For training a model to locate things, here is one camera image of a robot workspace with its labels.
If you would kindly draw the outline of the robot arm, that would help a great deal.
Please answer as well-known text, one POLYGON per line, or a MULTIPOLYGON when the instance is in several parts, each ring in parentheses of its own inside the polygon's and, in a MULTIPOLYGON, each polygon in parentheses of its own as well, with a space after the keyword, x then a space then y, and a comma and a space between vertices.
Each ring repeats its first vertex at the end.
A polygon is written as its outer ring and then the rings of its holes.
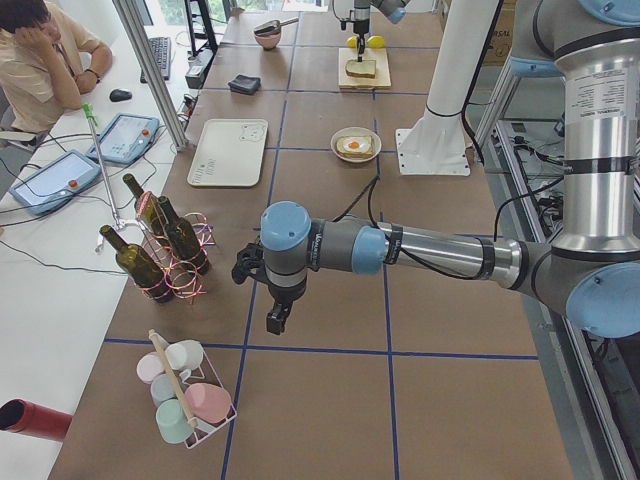
POLYGON ((552 61, 565 80, 563 229, 550 243, 472 239, 347 218, 314 219, 282 201, 261 218, 260 274, 281 334, 309 270, 373 274, 386 264, 529 295, 605 338, 639 330, 639 240, 633 231, 639 160, 639 5, 635 1, 521 1, 515 61, 552 61))
POLYGON ((406 15, 407 1, 402 0, 354 0, 349 21, 356 35, 357 61, 363 60, 366 48, 365 35, 370 31, 371 8, 375 7, 391 23, 399 23, 406 15))

